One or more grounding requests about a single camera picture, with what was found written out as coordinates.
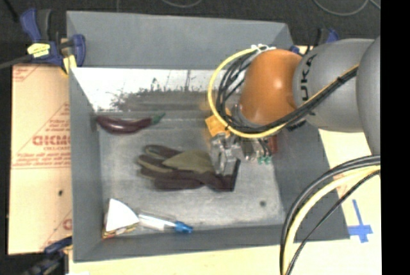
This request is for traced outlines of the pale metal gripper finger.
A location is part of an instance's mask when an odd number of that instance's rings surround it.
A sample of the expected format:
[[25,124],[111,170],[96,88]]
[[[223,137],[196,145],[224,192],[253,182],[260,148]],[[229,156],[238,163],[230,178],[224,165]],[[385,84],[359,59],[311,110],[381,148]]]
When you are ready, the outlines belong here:
[[224,170],[224,162],[222,155],[224,152],[223,141],[220,136],[215,136],[210,141],[210,158],[216,174],[222,174]]
[[225,175],[236,174],[239,161],[237,151],[237,145],[232,145],[225,149]]

